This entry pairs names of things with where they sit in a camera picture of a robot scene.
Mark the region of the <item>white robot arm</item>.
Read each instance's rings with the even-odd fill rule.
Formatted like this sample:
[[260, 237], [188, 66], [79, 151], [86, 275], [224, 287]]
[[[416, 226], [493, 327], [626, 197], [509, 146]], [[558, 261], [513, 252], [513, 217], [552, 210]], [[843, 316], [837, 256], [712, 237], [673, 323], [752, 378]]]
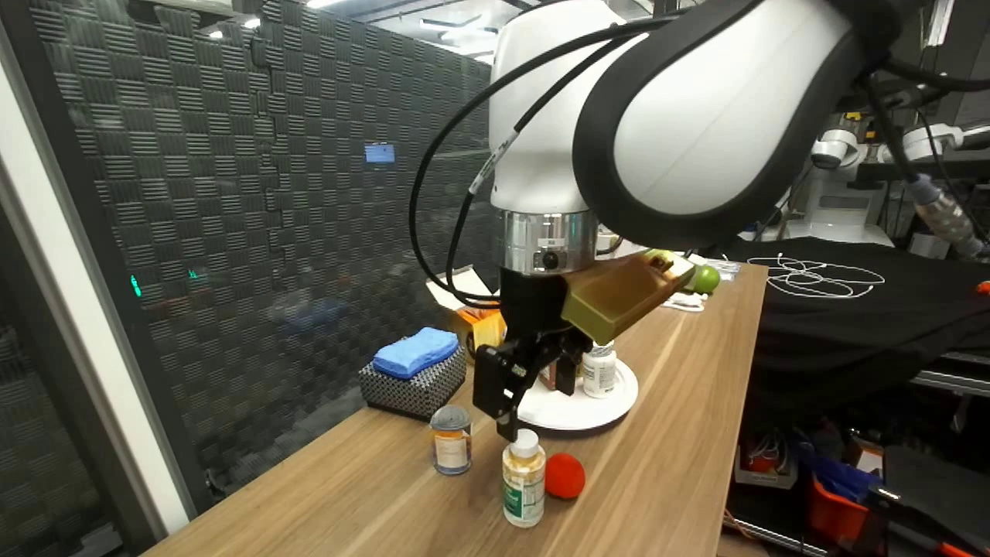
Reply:
[[614, 337], [575, 307], [579, 279], [616, 294], [628, 273], [595, 261], [598, 231], [705, 252], [764, 217], [905, 18], [905, 0], [703, 0], [667, 22], [558, 0], [502, 29], [485, 168], [509, 337], [473, 378], [502, 437], [545, 367]]

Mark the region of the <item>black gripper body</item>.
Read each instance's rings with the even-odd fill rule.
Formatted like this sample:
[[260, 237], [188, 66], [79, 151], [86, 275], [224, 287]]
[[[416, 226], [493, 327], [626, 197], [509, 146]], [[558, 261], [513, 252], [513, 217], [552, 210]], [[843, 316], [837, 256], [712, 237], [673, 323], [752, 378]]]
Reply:
[[527, 372], [553, 367], [552, 386], [558, 390], [558, 359], [563, 349], [591, 349], [591, 342], [559, 318], [567, 300], [563, 275], [524, 275], [502, 273], [502, 316], [509, 333], [497, 346], [479, 346], [479, 354], [497, 354]]

